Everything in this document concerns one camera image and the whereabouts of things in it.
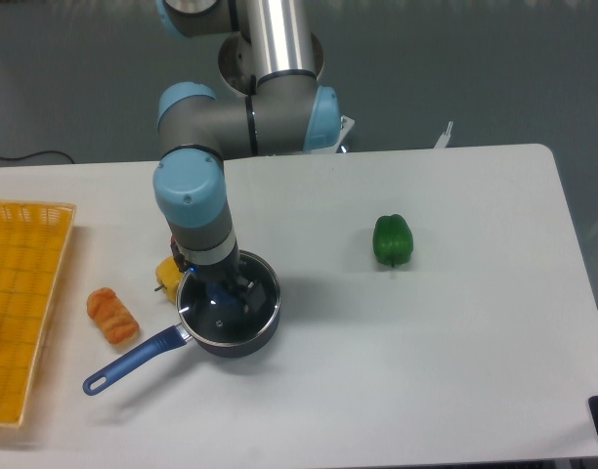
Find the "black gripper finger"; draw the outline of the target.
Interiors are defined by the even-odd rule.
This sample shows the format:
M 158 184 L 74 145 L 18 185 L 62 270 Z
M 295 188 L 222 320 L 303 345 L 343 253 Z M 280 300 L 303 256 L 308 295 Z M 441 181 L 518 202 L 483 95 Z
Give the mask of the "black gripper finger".
M 266 291 L 258 279 L 250 280 L 246 277 L 237 279 L 239 299 L 246 313 L 258 313 L 266 302 Z

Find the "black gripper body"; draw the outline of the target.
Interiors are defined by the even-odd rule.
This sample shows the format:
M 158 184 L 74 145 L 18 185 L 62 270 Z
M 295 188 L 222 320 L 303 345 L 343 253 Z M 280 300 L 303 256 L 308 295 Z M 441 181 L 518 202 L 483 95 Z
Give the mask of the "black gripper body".
M 221 284 L 232 289 L 239 274 L 239 249 L 234 248 L 222 261 L 210 265 L 194 264 L 180 256 L 180 270 L 203 284 Z

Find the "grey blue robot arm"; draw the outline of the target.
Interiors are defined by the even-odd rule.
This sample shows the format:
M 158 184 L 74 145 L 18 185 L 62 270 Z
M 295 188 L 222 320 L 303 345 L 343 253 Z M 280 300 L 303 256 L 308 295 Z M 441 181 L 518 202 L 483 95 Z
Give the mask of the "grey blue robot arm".
M 179 269 L 193 271 L 215 302 L 233 298 L 255 312 L 264 304 L 264 287 L 238 267 L 224 163 L 333 147 L 342 124 L 337 95 L 318 82 L 300 1 L 160 1 L 156 7 L 166 27 L 183 37 L 233 32 L 246 42 L 242 97 L 220 100 L 193 82 L 162 94 L 153 188 Z

